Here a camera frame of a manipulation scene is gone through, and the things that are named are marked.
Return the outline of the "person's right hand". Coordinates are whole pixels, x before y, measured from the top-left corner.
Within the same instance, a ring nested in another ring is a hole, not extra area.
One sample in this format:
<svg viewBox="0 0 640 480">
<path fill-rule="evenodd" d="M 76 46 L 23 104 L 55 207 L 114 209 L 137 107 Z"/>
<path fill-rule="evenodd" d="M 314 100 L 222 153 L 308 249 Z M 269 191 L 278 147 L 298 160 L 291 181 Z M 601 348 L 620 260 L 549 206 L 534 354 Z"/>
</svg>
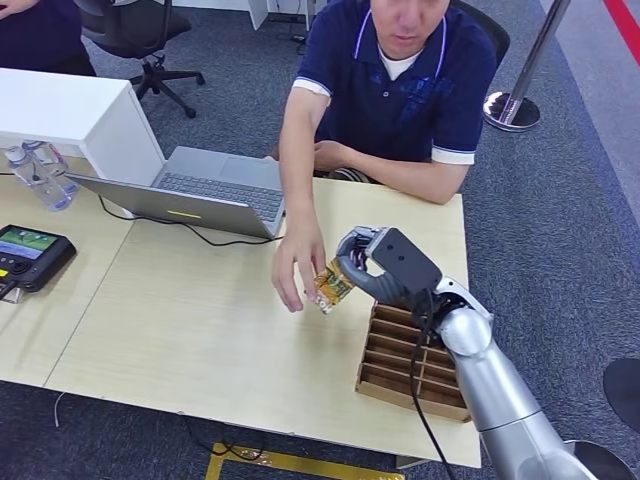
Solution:
<svg viewBox="0 0 640 480">
<path fill-rule="evenodd" d="M 295 267 L 302 280 L 304 295 L 313 302 L 316 297 L 315 276 L 325 267 L 324 241 L 313 208 L 288 211 L 285 234 L 273 258 L 272 283 L 282 302 L 292 313 L 303 307 L 295 282 Z"/>
</svg>

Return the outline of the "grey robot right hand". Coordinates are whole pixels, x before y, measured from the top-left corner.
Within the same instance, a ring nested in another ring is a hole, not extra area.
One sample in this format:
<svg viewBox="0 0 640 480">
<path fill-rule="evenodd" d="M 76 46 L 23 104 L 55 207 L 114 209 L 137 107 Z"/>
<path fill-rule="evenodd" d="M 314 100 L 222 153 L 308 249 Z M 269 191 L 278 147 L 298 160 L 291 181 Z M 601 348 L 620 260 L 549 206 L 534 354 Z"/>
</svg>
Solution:
<svg viewBox="0 0 640 480">
<path fill-rule="evenodd" d="M 407 292 L 389 272 L 373 276 L 368 272 L 366 261 L 371 246 L 377 246 L 389 227 L 356 226 L 338 244 L 335 260 L 341 275 L 354 287 L 362 290 L 378 303 L 398 308 L 408 307 Z"/>
</svg>

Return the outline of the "person's left hand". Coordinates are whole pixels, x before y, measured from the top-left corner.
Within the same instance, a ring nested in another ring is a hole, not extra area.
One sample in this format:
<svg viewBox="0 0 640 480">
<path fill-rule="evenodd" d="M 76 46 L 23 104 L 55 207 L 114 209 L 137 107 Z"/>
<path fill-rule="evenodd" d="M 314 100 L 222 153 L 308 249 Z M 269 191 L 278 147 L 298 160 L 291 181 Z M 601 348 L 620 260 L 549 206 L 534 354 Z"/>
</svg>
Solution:
<svg viewBox="0 0 640 480">
<path fill-rule="evenodd" d="M 347 149 L 338 142 L 323 140 L 314 146 L 314 170 L 332 172 L 345 165 Z"/>
</svg>

